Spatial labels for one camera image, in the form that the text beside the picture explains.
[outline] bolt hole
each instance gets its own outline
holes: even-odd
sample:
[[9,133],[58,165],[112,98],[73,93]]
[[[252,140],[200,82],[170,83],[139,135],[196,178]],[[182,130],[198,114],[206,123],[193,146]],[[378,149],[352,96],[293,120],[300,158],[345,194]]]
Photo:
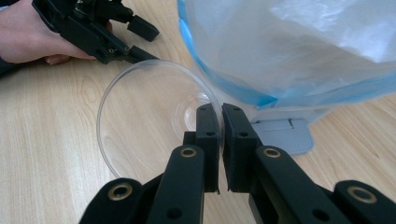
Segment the bolt hole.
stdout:
[[312,214],[320,221],[330,221],[329,215],[327,215],[327,213],[323,212],[322,210],[315,209],[314,211],[312,211]]
[[361,203],[376,203],[377,198],[375,195],[367,189],[363,189],[356,186],[350,186],[347,188],[347,192],[354,199],[360,201]]
[[271,158],[278,158],[280,157],[280,152],[273,148],[266,148],[264,150],[264,155]]
[[241,137],[247,137],[247,136],[248,136],[248,133],[239,133],[239,136],[241,136]]
[[170,219],[178,219],[182,215],[182,212],[179,208],[170,208],[166,212],[166,216]]
[[191,147],[183,148],[180,151],[180,155],[182,157],[193,157],[196,154],[197,154],[197,151],[194,148],[191,148]]
[[112,201],[120,201],[132,194],[133,188],[128,183],[120,183],[112,187],[107,194],[107,197]]

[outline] black sleeve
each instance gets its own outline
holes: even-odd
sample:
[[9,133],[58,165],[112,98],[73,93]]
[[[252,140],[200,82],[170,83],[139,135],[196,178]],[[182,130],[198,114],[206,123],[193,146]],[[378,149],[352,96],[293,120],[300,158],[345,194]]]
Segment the black sleeve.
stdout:
[[18,0],[0,0],[0,7],[11,6],[12,4],[18,2]]
[[17,66],[15,63],[6,63],[0,58],[0,75]]

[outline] light wood surface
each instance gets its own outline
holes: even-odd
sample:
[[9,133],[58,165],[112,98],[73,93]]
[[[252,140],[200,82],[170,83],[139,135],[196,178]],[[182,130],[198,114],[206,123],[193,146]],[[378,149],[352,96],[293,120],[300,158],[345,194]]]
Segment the light wood surface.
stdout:
[[[129,46],[193,67],[178,32],[177,1],[124,0],[161,34],[148,43],[114,23]],[[128,63],[31,63],[0,79],[0,223],[78,223],[97,191],[115,178],[96,139],[106,87]],[[322,187],[356,179],[396,200],[396,95],[344,105],[310,127],[315,148],[294,157]],[[248,196],[205,196],[205,223],[254,223]]]

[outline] translucent plastic bag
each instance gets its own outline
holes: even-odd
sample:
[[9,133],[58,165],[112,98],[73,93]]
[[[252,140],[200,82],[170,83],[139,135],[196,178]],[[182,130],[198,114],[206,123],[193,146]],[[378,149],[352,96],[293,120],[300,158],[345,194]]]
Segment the translucent plastic bag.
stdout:
[[178,0],[183,38],[218,87],[309,122],[395,92],[395,9],[394,0]]

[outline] finger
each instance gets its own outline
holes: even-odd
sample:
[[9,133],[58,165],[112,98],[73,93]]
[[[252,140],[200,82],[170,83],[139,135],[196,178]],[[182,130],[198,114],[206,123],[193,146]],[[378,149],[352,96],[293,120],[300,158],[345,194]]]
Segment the finger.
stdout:
[[70,61],[70,57],[67,55],[56,54],[56,55],[51,55],[51,56],[45,57],[45,61],[48,64],[66,63],[66,62]]

